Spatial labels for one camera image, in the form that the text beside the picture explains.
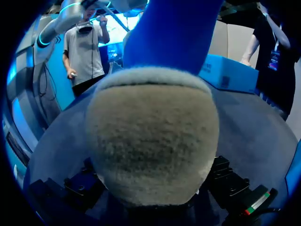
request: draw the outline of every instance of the man's hand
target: man's hand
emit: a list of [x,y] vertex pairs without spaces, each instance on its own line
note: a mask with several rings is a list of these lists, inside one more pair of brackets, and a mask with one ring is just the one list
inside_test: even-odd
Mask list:
[[107,26],[108,19],[105,16],[98,16],[96,17],[96,20],[99,21],[99,24],[102,28]]
[[247,65],[247,66],[249,66],[249,67],[252,67],[252,65],[250,64],[250,62],[247,61],[247,60],[242,59],[240,62],[241,62],[242,64],[244,64],[244,65]]
[[258,7],[262,13],[268,13],[268,9],[265,8],[260,2],[258,3]]
[[72,68],[70,68],[68,71],[67,71],[67,78],[68,79],[74,79],[74,77],[71,75],[71,73],[75,73],[76,74],[76,71]]

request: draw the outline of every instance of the black cable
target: black cable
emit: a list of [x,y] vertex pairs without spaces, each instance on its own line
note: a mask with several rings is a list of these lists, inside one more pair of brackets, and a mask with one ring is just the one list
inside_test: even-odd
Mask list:
[[93,51],[94,51],[93,38],[94,38],[94,25],[92,23],[92,60],[91,60],[91,64],[92,64],[92,78],[91,79],[93,79],[93,70],[94,70],[94,67],[93,67]]
[[53,99],[47,99],[47,98],[45,98],[45,99],[46,99],[46,100],[48,100],[48,101],[53,101],[53,100],[55,100],[55,99],[56,99],[57,90],[56,90],[55,81],[54,81],[54,79],[53,79],[53,77],[52,77],[52,75],[51,75],[51,73],[50,73],[50,71],[49,71],[48,67],[46,66],[46,64],[44,64],[45,79],[46,79],[46,88],[45,88],[45,91],[44,91],[44,93],[40,93],[40,97],[43,97],[43,96],[45,96],[45,95],[46,95],[46,90],[47,90],[47,86],[48,86],[46,69],[47,69],[47,71],[48,71],[48,74],[49,74],[49,76],[50,76],[50,77],[51,77],[51,79],[52,79],[52,82],[53,82],[54,86],[55,86],[55,96],[54,96],[54,98],[53,98]]
[[44,67],[44,73],[45,73],[45,78],[46,78],[46,87],[45,87],[45,91],[43,93],[40,92],[40,89],[39,89],[39,95],[40,97],[44,96],[46,94],[46,91],[47,91],[47,77],[46,77],[46,69]]
[[250,216],[255,217],[255,216],[260,216],[260,215],[265,214],[265,213],[279,213],[280,210],[281,210],[280,208],[266,208],[266,209],[263,209],[263,210],[259,210],[258,212],[254,213],[254,214],[251,214]]

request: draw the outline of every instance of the person's arm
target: person's arm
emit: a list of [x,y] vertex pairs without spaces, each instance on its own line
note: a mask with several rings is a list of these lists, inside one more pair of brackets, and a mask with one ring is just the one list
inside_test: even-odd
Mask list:
[[250,59],[253,56],[254,52],[257,50],[258,46],[259,46],[259,41],[256,38],[256,36],[252,34],[251,40],[240,62],[247,66],[252,66],[250,64]]
[[108,19],[104,16],[98,16],[96,18],[96,20],[99,21],[99,25],[101,28],[101,31],[99,31],[98,37],[100,37],[101,41],[104,44],[107,44],[110,41],[110,35],[107,30]]
[[103,43],[107,44],[110,41],[110,35],[107,30],[107,26],[105,26],[105,27],[101,26],[101,28],[102,28],[102,32],[103,32]]
[[287,49],[290,49],[291,48],[291,43],[290,43],[287,35],[280,29],[280,27],[278,27],[277,24],[275,24],[275,22],[269,16],[268,10],[261,3],[259,3],[259,6],[260,6],[261,12],[263,14],[267,14],[266,19],[269,23],[269,26],[271,27],[272,31],[274,32],[275,36],[277,37],[277,39],[279,40],[281,45],[283,45]]
[[64,36],[64,52],[63,52],[63,64],[67,71],[67,77],[68,79],[73,79],[74,77],[71,75],[71,73],[75,73],[76,71],[70,67],[70,61],[69,61],[69,39],[68,34],[66,33]]

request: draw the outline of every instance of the blue box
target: blue box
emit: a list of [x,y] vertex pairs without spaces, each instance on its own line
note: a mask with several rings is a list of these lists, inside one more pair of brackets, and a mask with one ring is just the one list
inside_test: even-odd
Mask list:
[[223,56],[208,54],[198,75],[217,89],[254,93],[258,71]]

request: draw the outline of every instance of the monitor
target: monitor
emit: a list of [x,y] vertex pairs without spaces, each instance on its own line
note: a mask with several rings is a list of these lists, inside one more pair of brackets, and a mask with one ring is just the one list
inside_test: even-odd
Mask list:
[[[116,14],[116,16],[122,21],[122,23],[126,27],[129,28],[129,30],[134,29],[140,19],[140,15],[128,18],[123,16],[123,14]],[[121,43],[123,42],[123,39],[127,34],[126,30],[124,30],[111,15],[106,16],[106,18],[108,18],[107,29],[110,35],[110,42],[108,42],[107,44],[99,43],[98,47]],[[99,24],[97,20],[93,20],[92,22],[94,24]]]

